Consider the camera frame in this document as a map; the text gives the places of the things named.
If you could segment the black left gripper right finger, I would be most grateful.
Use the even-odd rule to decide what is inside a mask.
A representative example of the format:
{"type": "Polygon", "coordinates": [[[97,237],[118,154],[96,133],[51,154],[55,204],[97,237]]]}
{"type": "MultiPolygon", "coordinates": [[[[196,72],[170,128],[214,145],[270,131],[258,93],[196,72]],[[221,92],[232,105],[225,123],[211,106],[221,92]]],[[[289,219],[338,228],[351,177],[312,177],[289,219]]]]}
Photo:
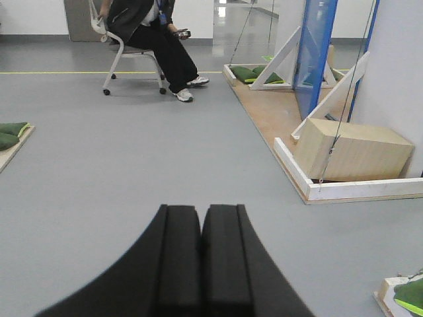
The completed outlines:
{"type": "Polygon", "coordinates": [[[211,205],[202,230],[204,316],[312,316],[244,205],[211,205]]]}

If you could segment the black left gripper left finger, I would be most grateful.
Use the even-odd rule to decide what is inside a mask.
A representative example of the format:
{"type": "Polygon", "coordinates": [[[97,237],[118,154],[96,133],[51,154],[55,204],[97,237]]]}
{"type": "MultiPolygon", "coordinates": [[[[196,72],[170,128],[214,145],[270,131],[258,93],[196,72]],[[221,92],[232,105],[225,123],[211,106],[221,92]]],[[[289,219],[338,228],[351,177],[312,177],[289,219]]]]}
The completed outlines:
{"type": "Polygon", "coordinates": [[[39,316],[200,316],[200,223],[161,205],[134,244],[96,279],[39,316]]]}

